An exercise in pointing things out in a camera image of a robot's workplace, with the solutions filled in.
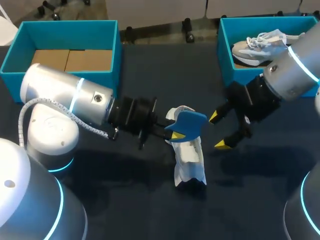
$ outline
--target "white shoe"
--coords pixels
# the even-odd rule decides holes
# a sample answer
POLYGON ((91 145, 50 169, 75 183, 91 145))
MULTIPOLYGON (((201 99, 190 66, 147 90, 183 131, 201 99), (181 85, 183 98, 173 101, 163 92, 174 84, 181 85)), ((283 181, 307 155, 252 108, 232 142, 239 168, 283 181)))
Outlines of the white shoe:
MULTIPOLYGON (((167 119, 176 120, 177 113, 182 109, 194 111, 187 106, 179 106, 171 108, 166 115, 167 119)), ((166 142, 172 145, 175 152, 176 165, 174 167, 174 184, 178 186, 181 182, 188 182, 195 178, 207 185, 204 166, 204 155, 201 148, 201 139, 197 137, 192 141, 187 142, 166 142)))
POLYGON ((284 52, 288 46, 299 40, 300 35, 286 35, 279 29, 271 32, 262 32, 257 37, 247 37, 246 41, 239 41, 233 45, 232 55, 239 61, 258 66, 266 61, 273 61, 284 52))

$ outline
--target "glowing blue ring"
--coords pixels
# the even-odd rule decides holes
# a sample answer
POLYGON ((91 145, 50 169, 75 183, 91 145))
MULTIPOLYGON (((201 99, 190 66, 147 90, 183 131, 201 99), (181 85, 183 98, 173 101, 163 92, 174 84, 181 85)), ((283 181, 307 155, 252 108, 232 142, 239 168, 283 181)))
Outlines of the glowing blue ring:
POLYGON ((309 223, 311 224, 311 226, 313 227, 313 229, 320 235, 320 230, 317 228, 317 226, 314 224, 314 222, 311 220, 311 217, 309 216, 306 206, 305 206, 305 202, 304 202, 304 184, 305 181, 307 179, 307 176, 309 175, 310 172, 308 172, 308 174, 304 177, 302 184, 301 184, 301 189, 300 189, 300 198, 301 198, 301 204, 302 204, 302 208, 304 211, 304 214, 306 216, 306 218, 308 219, 309 223))
POLYGON ((297 57, 297 55, 292 50, 291 46, 288 47, 289 53, 292 56, 292 58, 296 61, 296 63, 299 65, 299 67, 310 77, 312 78, 316 83, 319 84, 319 79, 313 75, 308 68, 300 61, 300 59, 297 57))
POLYGON ((54 221, 54 224, 52 225, 49 233, 45 236, 45 238, 43 240, 49 240, 49 238, 52 236, 52 234, 54 233, 54 231, 57 228, 57 225, 60 221, 61 218, 61 214, 62 214, 62 209, 64 208, 64 192, 62 191, 62 187, 60 182, 58 181, 58 179, 55 179, 56 182, 58 183, 59 189, 60 189, 60 206, 59 206, 59 211, 58 211, 58 215, 56 216, 56 219, 54 221))
POLYGON ((82 86, 82 84, 84 83, 84 80, 85 80, 84 78, 81 78, 81 79, 78 81, 77 85, 76 85, 75 93, 74 93, 74 95, 73 95, 73 97, 72 97, 72 100, 71 100, 71 103, 70 103, 70 108, 69 108, 69 111, 70 111, 71 113, 72 113, 72 111, 73 111, 73 109, 74 109, 74 107, 75 107, 75 103, 76 103, 76 101, 77 101, 77 99, 78 99, 78 95, 79 95, 81 86, 82 86))
POLYGON ((67 167, 70 166, 70 164, 72 164, 72 162, 74 161, 74 159, 72 158, 72 160, 64 167, 61 167, 59 169, 55 169, 55 170, 48 170, 49 173, 56 173, 56 172, 59 172, 59 171, 62 171, 64 169, 66 169, 67 167))

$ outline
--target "blue plastic bin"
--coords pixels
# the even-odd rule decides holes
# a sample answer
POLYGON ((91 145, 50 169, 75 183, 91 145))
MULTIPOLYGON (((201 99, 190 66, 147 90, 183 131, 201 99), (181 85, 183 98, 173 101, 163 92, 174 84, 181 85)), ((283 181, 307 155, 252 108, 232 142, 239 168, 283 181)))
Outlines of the blue plastic bin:
MULTIPOLYGON (((271 16, 271 17, 232 17, 222 18, 218 33, 217 54, 226 86, 233 81, 243 85, 261 74, 263 67, 236 68, 231 53, 233 44, 244 41, 247 37, 257 37, 259 33, 267 33, 279 29, 287 35, 299 35, 307 32, 317 23, 313 16, 271 16)), ((303 97, 314 97, 318 87, 307 92, 303 97)))
POLYGON ((117 94, 122 44, 115 20, 26 21, 20 25, 0 69, 0 76, 15 102, 36 50, 112 50, 110 71, 69 72, 106 86, 117 94))

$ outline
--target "cable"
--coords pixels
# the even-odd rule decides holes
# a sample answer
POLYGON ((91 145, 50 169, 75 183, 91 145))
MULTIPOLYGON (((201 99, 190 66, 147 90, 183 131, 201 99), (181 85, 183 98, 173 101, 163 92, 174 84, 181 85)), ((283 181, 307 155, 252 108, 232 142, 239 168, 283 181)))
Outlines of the cable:
POLYGON ((69 109, 66 108, 65 106, 63 106, 62 104, 60 104, 54 100, 51 100, 51 99, 38 97, 38 98, 35 98, 35 99, 28 101, 22 107, 22 109, 20 111, 20 115, 19 115, 19 119, 18 119, 18 136, 19 136, 20 147, 25 148, 25 139, 24 139, 24 131, 23 131, 23 123, 24 123, 25 113, 27 112, 28 108, 30 108, 32 105, 39 104, 39 103, 50 104, 51 106, 55 107, 57 110, 62 111, 64 114, 66 114, 66 116, 68 118, 75 121, 81 127, 87 129, 90 132, 98 134, 106 139, 109 139, 108 133, 106 133, 105 131, 98 130, 92 126, 89 126, 88 124, 83 122, 80 118, 75 116, 72 112, 70 112, 69 109))

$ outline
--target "dark table surface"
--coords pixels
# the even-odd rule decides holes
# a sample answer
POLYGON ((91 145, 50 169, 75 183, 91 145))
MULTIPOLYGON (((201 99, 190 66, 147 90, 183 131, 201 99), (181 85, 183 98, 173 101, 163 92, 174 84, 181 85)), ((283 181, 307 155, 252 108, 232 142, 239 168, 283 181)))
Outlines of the dark table surface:
MULTIPOLYGON (((0 48, 0 63, 7 52, 0 48)), ((128 45, 123 48, 121 95, 158 98, 165 115, 187 105, 210 117, 224 102, 216 44, 128 45)), ((0 82, 0 137, 18 143, 18 115, 0 82)), ((320 157, 314 99, 284 103, 231 151, 214 145, 236 127, 230 114, 202 131, 207 186, 174 185, 175 158, 163 140, 116 142, 80 131, 67 186, 86 208, 88 240, 286 239, 286 200, 320 157)))

